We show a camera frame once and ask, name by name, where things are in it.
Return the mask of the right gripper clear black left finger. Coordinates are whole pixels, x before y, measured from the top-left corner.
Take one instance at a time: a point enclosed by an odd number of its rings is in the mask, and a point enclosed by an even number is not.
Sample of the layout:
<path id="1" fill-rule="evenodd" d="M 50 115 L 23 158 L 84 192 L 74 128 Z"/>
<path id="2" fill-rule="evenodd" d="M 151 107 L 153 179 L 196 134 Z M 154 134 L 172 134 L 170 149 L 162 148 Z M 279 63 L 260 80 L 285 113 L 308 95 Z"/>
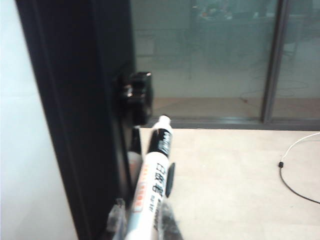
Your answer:
<path id="1" fill-rule="evenodd" d="M 112 240 L 124 240 L 126 235 L 126 203 L 122 198 L 117 198 L 111 208 L 107 219 L 107 232 L 112 235 Z"/>

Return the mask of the right gripper clear black right finger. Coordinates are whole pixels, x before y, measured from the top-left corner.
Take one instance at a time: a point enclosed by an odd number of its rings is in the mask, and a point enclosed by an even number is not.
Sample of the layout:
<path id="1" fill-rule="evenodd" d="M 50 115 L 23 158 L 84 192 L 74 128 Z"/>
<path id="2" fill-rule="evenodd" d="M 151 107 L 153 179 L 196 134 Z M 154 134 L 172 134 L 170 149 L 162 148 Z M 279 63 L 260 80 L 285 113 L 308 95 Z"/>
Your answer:
<path id="1" fill-rule="evenodd" d="M 183 235 L 176 222 L 174 211 L 169 202 L 163 201 L 158 216 L 159 240 L 183 240 Z"/>

